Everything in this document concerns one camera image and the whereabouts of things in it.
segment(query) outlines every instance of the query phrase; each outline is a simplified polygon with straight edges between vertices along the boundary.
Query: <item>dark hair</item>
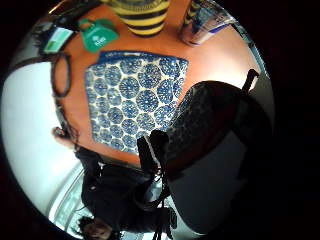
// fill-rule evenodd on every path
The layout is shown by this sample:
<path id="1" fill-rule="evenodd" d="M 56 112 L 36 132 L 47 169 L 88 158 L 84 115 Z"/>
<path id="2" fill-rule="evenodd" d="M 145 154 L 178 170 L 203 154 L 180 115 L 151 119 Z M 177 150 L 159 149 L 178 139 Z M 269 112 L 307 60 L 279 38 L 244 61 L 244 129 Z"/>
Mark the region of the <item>dark hair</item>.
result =
<path id="1" fill-rule="evenodd" d="M 77 232 L 77 234 L 81 235 L 83 237 L 84 240 L 93 240 L 93 238 L 91 238 L 91 236 L 88 236 L 84 233 L 84 227 L 87 224 L 93 223 L 94 219 L 90 218 L 90 217 L 81 217 L 78 220 L 78 226 L 80 228 L 80 232 Z M 112 230 L 110 237 L 108 238 L 108 240 L 120 240 L 121 239 L 122 234 L 120 233 L 120 231 L 114 231 Z"/>

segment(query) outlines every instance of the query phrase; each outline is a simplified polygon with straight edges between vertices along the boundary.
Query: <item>person's hand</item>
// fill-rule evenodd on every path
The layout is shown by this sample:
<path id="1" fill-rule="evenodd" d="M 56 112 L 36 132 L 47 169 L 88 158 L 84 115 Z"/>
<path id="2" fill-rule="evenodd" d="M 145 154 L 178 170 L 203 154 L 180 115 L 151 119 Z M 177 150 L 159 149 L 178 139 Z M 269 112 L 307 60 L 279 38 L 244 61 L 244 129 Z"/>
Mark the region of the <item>person's hand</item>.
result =
<path id="1" fill-rule="evenodd" d="M 58 143 L 67 148 L 74 149 L 75 144 L 72 142 L 70 138 L 66 137 L 66 133 L 59 127 L 54 127 L 51 130 L 51 134 Z"/>

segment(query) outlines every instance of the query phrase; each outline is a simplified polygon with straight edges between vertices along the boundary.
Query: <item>person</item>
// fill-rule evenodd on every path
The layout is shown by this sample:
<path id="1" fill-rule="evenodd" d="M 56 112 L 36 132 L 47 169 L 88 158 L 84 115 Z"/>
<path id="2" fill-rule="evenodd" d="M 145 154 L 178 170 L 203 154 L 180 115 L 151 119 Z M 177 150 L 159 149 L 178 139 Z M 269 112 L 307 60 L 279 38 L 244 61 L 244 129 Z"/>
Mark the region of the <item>person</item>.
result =
<path id="1" fill-rule="evenodd" d="M 162 231 L 172 238 L 168 208 L 144 211 L 133 200 L 134 190 L 150 180 L 151 174 L 114 164 L 100 167 L 101 156 L 75 144 L 61 128 L 53 128 L 52 135 L 58 143 L 74 150 L 84 169 L 81 199 L 93 215 L 93 219 L 79 220 L 84 239 L 119 239 L 120 231 L 155 232 L 161 222 Z"/>

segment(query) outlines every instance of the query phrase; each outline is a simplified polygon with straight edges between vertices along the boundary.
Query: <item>black clothing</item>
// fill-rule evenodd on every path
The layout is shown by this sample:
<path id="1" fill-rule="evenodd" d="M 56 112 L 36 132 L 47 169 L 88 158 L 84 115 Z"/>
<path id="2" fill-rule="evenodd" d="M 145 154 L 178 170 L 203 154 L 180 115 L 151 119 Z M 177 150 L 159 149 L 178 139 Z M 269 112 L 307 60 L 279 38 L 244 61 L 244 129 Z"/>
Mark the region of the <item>black clothing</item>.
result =
<path id="1" fill-rule="evenodd" d="M 98 164 L 101 161 L 99 154 L 85 148 L 80 148 L 75 155 L 84 168 L 81 198 L 95 217 L 114 230 L 129 232 L 153 232 L 161 217 L 168 222 L 168 209 L 145 212 L 133 201 L 134 188 L 147 181 L 149 176 L 112 164 L 105 164 L 101 168 Z"/>

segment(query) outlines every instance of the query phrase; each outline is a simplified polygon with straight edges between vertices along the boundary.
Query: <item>bag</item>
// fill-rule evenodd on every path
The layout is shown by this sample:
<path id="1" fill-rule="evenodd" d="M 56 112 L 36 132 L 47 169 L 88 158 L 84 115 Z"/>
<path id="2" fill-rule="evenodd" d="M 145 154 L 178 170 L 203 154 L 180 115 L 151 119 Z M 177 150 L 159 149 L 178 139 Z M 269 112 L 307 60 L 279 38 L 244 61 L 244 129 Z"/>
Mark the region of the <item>bag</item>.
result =
<path id="1" fill-rule="evenodd" d="M 133 200 L 140 209 L 147 212 L 154 211 L 156 208 L 158 208 L 159 204 L 161 204 L 160 208 L 162 209 L 162 211 L 164 211 L 164 199 L 170 195 L 170 190 L 166 183 L 166 177 L 163 171 L 164 163 L 162 161 L 164 153 L 163 147 L 168 142 L 168 140 L 168 136 L 165 132 L 153 130 L 150 134 L 149 143 L 147 142 L 145 137 L 141 137 L 137 141 L 141 168 L 145 173 L 153 174 L 153 177 L 135 188 L 133 193 Z M 159 173 L 155 173 L 155 165 L 158 165 L 158 169 L 160 169 Z M 159 176 L 159 180 L 162 180 L 162 191 L 156 200 L 144 201 L 143 197 L 145 193 L 148 191 L 152 183 L 156 181 L 154 174 Z M 164 219 L 160 218 L 152 240 L 161 240 L 163 225 Z"/>
<path id="2" fill-rule="evenodd" d="M 92 53 L 118 38 L 112 22 L 107 19 L 92 21 L 84 18 L 78 26 L 85 49 Z"/>

